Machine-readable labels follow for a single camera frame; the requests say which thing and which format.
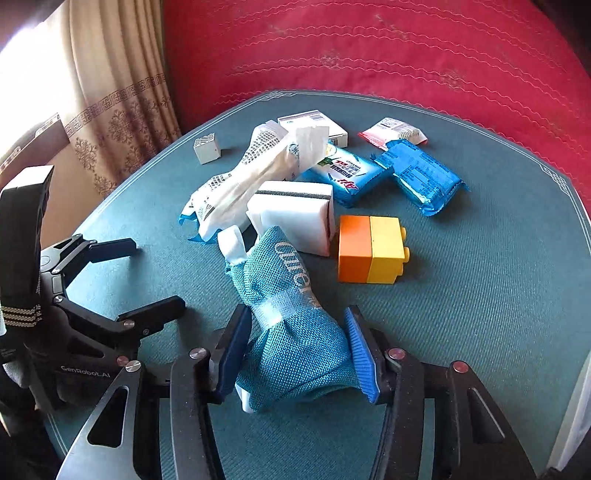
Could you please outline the teal mesh cloth pouch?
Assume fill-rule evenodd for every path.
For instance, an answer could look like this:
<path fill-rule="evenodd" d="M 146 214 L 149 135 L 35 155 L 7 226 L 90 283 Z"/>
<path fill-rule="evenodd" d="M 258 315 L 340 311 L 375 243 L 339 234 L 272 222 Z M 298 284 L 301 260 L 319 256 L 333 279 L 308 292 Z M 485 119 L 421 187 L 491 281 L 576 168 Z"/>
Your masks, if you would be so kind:
<path fill-rule="evenodd" d="M 270 227 L 252 249 L 231 226 L 217 235 L 225 271 L 259 324 L 235 390 L 246 413 L 311 401 L 358 388 L 349 341 L 322 308 L 300 253 L 280 227 Z"/>

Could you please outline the white printed plastic bag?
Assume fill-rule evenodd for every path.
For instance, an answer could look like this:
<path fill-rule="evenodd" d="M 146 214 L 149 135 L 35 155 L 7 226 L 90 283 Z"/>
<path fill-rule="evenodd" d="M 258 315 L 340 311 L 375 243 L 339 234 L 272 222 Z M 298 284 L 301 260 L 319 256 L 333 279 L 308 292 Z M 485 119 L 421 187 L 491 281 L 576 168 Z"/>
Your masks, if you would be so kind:
<path fill-rule="evenodd" d="M 245 228 L 247 202 L 266 181 L 293 181 L 325 157 L 327 126 L 287 131 L 270 120 L 252 131 L 249 148 L 232 170 L 217 174 L 193 192 L 178 222 L 192 221 L 197 234 L 191 242 L 213 243 L 219 231 Z"/>

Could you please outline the dark blue foil packet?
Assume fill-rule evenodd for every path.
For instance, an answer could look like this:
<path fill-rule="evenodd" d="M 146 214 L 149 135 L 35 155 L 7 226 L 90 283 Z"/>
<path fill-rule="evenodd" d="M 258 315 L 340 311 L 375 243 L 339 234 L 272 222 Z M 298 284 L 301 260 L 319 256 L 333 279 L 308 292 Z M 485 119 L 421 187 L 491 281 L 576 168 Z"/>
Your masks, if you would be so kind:
<path fill-rule="evenodd" d="M 374 160 L 391 169 L 405 195 L 426 217 L 440 213 L 467 184 L 451 169 L 408 140 L 393 140 Z"/>

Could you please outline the blue white soap packet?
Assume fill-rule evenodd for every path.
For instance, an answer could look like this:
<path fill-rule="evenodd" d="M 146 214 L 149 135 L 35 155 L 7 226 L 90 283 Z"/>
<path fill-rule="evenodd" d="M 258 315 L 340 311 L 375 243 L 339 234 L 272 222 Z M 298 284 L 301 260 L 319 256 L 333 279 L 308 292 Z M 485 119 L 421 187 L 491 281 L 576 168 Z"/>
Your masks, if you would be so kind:
<path fill-rule="evenodd" d="M 325 157 L 301 174 L 308 182 L 332 186 L 335 201 L 346 208 L 355 207 L 384 180 L 392 177 L 393 167 L 384 167 L 329 143 Z"/>

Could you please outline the brown cardboard box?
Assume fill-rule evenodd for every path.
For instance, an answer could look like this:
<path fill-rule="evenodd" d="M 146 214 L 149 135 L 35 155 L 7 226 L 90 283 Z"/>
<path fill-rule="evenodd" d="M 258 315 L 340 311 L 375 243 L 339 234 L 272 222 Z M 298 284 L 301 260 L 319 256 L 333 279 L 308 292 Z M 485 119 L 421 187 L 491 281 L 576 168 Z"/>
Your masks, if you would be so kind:
<path fill-rule="evenodd" d="M 51 165 L 53 174 L 41 227 L 41 246 L 71 236 L 101 203 L 90 174 L 78 160 L 58 115 L 27 130 L 1 152 L 1 185 L 26 167 Z"/>

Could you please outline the beige patterned curtain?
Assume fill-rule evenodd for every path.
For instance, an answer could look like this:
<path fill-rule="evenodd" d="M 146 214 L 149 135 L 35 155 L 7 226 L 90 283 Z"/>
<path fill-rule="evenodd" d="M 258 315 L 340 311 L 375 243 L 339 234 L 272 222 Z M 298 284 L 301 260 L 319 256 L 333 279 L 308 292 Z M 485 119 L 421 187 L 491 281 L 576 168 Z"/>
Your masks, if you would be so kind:
<path fill-rule="evenodd" d="M 1 46 L 1 170 L 58 118 L 106 197 L 180 135 L 159 1 L 65 1 Z"/>

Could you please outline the teal table mat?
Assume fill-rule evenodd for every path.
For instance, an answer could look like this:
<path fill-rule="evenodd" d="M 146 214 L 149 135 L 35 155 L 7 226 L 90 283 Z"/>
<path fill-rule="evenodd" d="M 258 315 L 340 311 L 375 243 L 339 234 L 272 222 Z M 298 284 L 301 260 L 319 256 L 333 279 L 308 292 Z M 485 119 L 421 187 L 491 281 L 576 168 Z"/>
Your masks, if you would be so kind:
<path fill-rule="evenodd" d="M 397 184 L 363 197 L 356 214 L 398 217 L 411 258 L 393 285 L 342 284 L 332 258 L 307 257 L 312 288 L 341 318 L 355 304 L 418 359 L 461 359 L 501 407 L 536 471 L 546 467 L 590 351 L 590 221 L 569 180 L 531 150 L 424 108 L 351 94 L 276 91 L 208 119 L 121 184 L 81 225 L 88 239 L 129 237 L 131 258 L 87 266 L 69 298 L 101 315 L 171 295 L 185 316 L 146 338 L 141 361 L 165 364 L 228 321 L 238 294 L 213 244 L 191 242 L 178 216 L 190 194 L 235 167 L 253 128 L 319 110 L 344 127 L 349 148 L 375 154 L 360 131 L 392 117 L 422 129 L 427 152 L 468 186 L 423 216 Z M 201 165 L 196 138 L 214 133 L 221 158 Z"/>

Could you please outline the small white cube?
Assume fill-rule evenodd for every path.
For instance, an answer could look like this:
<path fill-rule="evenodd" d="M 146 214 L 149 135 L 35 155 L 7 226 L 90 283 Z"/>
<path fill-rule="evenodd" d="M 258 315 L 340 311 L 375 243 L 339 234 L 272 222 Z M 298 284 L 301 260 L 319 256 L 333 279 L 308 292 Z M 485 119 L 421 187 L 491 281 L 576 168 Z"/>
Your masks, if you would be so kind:
<path fill-rule="evenodd" d="M 193 151 L 201 165 L 221 158 L 221 147 L 219 147 L 214 133 L 196 138 L 193 142 Z"/>

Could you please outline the white sponge block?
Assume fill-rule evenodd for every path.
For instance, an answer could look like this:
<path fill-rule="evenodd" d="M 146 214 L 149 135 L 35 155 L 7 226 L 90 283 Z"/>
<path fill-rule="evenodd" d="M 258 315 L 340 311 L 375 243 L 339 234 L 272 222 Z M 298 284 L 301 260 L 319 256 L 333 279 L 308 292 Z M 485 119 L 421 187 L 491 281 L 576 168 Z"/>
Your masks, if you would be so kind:
<path fill-rule="evenodd" d="M 246 215 L 259 237 L 279 226 L 304 253 L 329 257 L 335 236 L 332 186 L 296 181 L 266 181 L 247 202 Z"/>

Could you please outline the orange yellow toy brick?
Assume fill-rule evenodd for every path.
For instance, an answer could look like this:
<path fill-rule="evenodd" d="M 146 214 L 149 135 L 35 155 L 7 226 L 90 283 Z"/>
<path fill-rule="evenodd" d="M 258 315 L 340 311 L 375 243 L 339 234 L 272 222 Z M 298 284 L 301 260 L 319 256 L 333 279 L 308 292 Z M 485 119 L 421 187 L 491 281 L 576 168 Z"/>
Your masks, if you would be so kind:
<path fill-rule="evenodd" d="M 404 273 L 411 251 L 397 217 L 339 218 L 338 279 L 342 283 L 392 285 Z"/>

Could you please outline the white cardboard box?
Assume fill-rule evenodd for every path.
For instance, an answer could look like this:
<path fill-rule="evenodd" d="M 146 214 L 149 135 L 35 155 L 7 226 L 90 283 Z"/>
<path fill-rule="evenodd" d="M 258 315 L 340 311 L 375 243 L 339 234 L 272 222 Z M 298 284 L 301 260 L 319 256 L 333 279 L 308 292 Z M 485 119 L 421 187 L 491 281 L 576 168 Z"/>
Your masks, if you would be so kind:
<path fill-rule="evenodd" d="M 304 127 L 327 127 L 329 129 L 329 142 L 339 148 L 346 148 L 349 146 L 348 132 L 337 122 L 329 118 L 329 116 L 318 110 L 279 117 L 277 118 L 277 123 L 288 131 Z"/>

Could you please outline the red white snack sachet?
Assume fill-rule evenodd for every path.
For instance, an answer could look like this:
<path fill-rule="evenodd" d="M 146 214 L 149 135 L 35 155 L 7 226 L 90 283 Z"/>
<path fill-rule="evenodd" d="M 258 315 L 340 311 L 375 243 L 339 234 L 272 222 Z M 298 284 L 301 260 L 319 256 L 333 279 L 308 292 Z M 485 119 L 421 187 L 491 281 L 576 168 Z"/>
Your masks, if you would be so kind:
<path fill-rule="evenodd" d="M 428 137 L 418 127 L 390 117 L 385 117 L 374 126 L 360 132 L 359 136 L 370 145 L 384 151 L 391 141 L 407 140 L 416 146 L 428 141 Z"/>

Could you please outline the red quilted mattress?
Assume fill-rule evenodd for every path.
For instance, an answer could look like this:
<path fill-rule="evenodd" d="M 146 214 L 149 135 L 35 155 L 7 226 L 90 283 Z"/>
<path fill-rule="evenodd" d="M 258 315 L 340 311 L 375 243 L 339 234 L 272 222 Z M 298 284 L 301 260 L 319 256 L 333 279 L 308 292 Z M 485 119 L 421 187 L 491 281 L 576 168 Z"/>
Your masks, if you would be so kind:
<path fill-rule="evenodd" d="M 183 130 L 270 90 L 453 115 L 519 144 L 590 197 L 590 77 L 531 1 L 166 1 Z"/>

